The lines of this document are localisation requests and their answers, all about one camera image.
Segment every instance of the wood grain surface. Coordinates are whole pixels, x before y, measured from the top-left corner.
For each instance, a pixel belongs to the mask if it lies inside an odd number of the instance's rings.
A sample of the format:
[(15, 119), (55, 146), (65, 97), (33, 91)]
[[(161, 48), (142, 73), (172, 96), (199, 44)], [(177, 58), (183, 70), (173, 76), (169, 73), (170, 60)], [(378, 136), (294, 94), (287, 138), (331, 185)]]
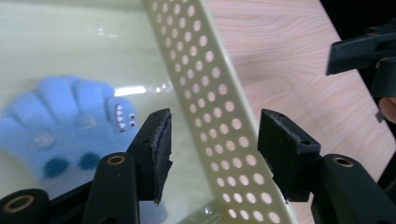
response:
[[(359, 161), (377, 180), (395, 149), (357, 71), (325, 76), (339, 40), (319, 0), (207, 0), (259, 122), (262, 108), (284, 113), (322, 144), (321, 155)], [(294, 203), (313, 223), (310, 203)]]

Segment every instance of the toy mouth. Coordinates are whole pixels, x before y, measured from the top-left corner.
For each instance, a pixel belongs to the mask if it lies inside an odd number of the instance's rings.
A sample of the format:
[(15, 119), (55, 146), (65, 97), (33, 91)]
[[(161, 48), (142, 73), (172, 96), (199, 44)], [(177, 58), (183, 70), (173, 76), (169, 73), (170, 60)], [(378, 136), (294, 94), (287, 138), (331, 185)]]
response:
[(120, 132), (125, 132), (126, 123), (122, 122), (124, 120), (122, 109), (122, 105), (116, 105), (116, 121), (120, 128)]

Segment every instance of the blue plush toy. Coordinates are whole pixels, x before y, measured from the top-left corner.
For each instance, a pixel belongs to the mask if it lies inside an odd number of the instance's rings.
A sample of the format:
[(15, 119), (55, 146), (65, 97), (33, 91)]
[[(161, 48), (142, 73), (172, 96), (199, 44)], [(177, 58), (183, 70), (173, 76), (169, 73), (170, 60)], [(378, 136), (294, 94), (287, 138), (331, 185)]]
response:
[(4, 109), (0, 148), (41, 181), (69, 167), (94, 169), (103, 156), (125, 151), (136, 133), (133, 107), (107, 84), (47, 77)]

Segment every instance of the perforated basket wall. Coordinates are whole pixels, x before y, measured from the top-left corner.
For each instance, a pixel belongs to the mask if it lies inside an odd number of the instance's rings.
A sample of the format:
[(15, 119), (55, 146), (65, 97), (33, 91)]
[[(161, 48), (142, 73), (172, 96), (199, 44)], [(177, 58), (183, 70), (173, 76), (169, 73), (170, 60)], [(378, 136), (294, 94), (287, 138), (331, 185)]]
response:
[(257, 121), (205, 2), (145, 4), (218, 202), (221, 223), (293, 222), (257, 151)]

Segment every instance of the beige plastic bin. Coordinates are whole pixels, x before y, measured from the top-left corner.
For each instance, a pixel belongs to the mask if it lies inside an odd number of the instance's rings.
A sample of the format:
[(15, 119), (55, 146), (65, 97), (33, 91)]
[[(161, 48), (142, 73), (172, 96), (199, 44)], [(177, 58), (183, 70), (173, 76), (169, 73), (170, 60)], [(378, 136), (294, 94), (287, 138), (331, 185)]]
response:
[[(0, 106), (42, 77), (73, 73), (115, 87), (141, 122), (171, 108), (165, 223), (295, 222), (205, 1), (0, 1), (0, 29)], [(1, 152), (0, 181), (0, 197), (35, 187)]]

